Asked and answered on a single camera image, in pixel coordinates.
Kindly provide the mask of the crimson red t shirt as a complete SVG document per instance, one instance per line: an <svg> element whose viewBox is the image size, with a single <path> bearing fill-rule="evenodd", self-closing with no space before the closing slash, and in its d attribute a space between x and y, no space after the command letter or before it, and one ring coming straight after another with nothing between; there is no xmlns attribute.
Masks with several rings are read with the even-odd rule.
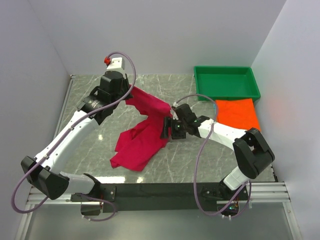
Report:
<svg viewBox="0 0 320 240"><path fill-rule="evenodd" d="M138 87L131 91L132 98L125 101L147 118L135 127L122 132L115 146L115 156L110 159L112 168L123 167L141 172L151 158L168 142L161 138L165 117L171 116L171 106Z"/></svg>

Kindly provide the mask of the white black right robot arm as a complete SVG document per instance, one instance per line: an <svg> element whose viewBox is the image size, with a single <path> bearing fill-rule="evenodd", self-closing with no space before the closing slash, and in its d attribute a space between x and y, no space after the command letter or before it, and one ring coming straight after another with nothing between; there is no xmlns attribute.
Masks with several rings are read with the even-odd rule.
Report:
<svg viewBox="0 0 320 240"><path fill-rule="evenodd" d="M230 198L243 183L256 179L275 160L273 151L257 128L238 129L204 115L197 117L186 103L174 106L173 111L173 117L166 116L163 120L161 139L185 139L189 134L234 151L237 167L213 191L216 199Z"/></svg>

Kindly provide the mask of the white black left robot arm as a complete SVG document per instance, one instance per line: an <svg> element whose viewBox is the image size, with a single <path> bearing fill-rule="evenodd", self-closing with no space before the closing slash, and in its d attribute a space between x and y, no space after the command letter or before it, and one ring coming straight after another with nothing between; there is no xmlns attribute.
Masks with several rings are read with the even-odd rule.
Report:
<svg viewBox="0 0 320 240"><path fill-rule="evenodd" d="M129 89L126 73L107 70L53 141L35 157L26 156L21 161L27 181L51 200L66 192L96 193L100 182L95 177L64 173L63 168L84 138L113 114L120 101L132 96Z"/></svg>

